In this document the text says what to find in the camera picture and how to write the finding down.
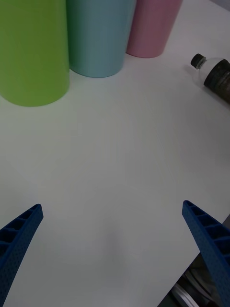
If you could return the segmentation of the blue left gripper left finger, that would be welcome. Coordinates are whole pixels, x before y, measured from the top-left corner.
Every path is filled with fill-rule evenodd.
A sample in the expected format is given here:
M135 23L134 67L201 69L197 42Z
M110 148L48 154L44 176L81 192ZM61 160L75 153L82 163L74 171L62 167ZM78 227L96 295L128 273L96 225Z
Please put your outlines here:
M43 220L36 204L0 230L0 306L3 306L26 251Z

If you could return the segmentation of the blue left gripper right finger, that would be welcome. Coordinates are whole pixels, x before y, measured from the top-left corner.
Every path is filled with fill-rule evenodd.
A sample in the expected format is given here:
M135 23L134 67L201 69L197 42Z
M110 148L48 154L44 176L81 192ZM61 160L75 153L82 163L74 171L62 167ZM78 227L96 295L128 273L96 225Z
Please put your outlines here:
M182 216L199 248L224 307L230 305L230 230L191 203Z

